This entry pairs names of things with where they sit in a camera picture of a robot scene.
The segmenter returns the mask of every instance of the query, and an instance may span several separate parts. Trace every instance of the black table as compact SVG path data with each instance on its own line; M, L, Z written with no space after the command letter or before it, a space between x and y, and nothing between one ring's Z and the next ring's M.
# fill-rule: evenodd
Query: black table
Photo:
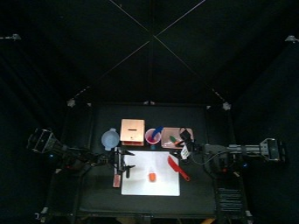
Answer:
M210 108L198 105L126 104L71 108L62 141L71 147L88 147L94 152L102 153L104 152L102 135L110 128L116 128L119 133L122 119L144 120L146 130L160 125L191 128L198 144L234 143L230 115L219 106ZM151 150L148 145L119 144L119 146L128 151ZM167 151L162 146L158 146L156 150ZM195 161L201 161L201 156L195 156ZM211 177L202 165L193 161L180 166L191 176L191 182L180 177L180 196L122 195L122 189L112 187L115 171L110 166L94 167L80 178L55 174L51 186L51 213L102 217L215 217ZM59 200L62 194L64 194L63 203Z

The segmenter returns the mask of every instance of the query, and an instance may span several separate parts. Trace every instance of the black enclosure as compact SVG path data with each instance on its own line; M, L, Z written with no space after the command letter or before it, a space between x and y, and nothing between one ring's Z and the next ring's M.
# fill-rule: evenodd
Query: black enclosure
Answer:
M182 105L218 117L205 144L286 142L286 165L253 162L243 178L255 223L298 223L298 39L291 0L2 1L0 222L35 223L47 200L36 128L92 145L102 105Z

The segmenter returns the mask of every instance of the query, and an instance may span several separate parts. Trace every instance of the wooden box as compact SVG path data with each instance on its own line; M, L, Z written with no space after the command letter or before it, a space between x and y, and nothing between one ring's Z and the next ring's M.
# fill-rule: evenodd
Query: wooden box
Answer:
M146 121L122 120L120 141L123 145L143 146L146 136Z

